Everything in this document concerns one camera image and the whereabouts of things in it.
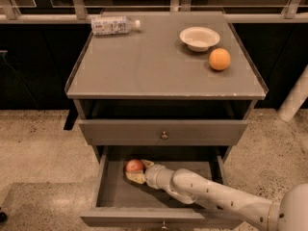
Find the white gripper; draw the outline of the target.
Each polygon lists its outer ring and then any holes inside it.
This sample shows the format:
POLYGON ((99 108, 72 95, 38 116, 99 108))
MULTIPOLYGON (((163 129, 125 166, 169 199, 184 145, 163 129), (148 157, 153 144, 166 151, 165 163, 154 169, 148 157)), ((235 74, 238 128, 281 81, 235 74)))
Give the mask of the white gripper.
POLYGON ((152 161, 141 159, 141 162, 146 169, 145 176, 140 172, 126 172, 127 179, 141 185, 146 182, 149 187, 156 190, 169 191, 174 171, 163 165, 154 165, 152 161))

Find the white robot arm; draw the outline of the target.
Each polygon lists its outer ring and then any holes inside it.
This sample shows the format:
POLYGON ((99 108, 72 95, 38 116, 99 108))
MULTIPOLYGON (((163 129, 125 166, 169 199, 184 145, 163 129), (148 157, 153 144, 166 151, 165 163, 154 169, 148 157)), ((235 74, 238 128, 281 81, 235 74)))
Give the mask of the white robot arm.
POLYGON ((289 189, 279 203, 208 180, 180 168, 171 170, 147 160, 125 165, 128 180, 163 190, 184 204, 200 196, 261 231, 308 231, 308 184, 289 189))

